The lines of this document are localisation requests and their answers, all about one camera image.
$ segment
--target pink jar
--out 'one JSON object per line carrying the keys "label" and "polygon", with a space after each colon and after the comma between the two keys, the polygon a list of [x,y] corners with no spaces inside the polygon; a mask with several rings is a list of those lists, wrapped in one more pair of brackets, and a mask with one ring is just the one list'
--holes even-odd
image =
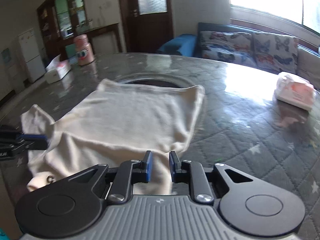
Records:
{"label": "pink jar", "polygon": [[76,44],[76,55],[80,66],[87,65],[94,61],[92,48],[86,34],[75,37],[74,43]]}

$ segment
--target cushion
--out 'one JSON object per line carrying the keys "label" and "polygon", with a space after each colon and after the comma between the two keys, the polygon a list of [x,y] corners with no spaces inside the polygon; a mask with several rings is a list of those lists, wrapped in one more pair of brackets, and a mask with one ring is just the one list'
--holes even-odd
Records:
{"label": "cushion", "polygon": [[171,41],[166,42],[156,52],[158,54],[192,57],[196,46],[196,39],[196,35],[182,34]]}
{"label": "cushion", "polygon": [[298,39],[274,33],[253,33],[254,53],[258,67],[296,73]]}
{"label": "cushion", "polygon": [[202,31],[202,57],[245,66],[256,66],[252,57],[252,36],[249,33]]}
{"label": "cushion", "polygon": [[298,47],[298,55],[297,75],[320,89],[320,57],[301,47]]}

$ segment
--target ribbed gray plate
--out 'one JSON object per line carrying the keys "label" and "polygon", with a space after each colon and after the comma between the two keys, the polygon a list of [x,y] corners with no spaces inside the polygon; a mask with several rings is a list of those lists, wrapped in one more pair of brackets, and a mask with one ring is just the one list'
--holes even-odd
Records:
{"label": "ribbed gray plate", "polygon": [[[22,240],[36,240],[28,234]],[[188,196],[134,195],[124,205],[110,206],[100,220],[78,236],[67,240],[245,240],[228,227],[216,211]],[[284,240],[299,240],[294,235]]]}

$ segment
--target white cloth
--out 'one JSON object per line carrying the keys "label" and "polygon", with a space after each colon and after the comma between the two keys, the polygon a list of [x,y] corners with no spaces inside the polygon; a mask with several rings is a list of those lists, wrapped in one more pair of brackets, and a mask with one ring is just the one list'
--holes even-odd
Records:
{"label": "white cloth", "polygon": [[98,163],[118,167],[153,152],[151,182],[136,184],[135,194],[171,193],[168,153],[181,156],[189,146],[204,88],[162,88],[119,84],[104,79],[97,90],[58,121],[33,105],[21,116],[24,133],[45,134],[45,151],[29,151],[30,191]]}

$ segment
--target blue pillow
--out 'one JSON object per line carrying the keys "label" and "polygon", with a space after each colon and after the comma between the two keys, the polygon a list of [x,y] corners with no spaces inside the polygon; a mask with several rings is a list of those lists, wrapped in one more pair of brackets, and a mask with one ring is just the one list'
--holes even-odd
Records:
{"label": "blue pillow", "polygon": [[192,57],[196,47],[197,36],[182,34],[162,45],[157,53]]}

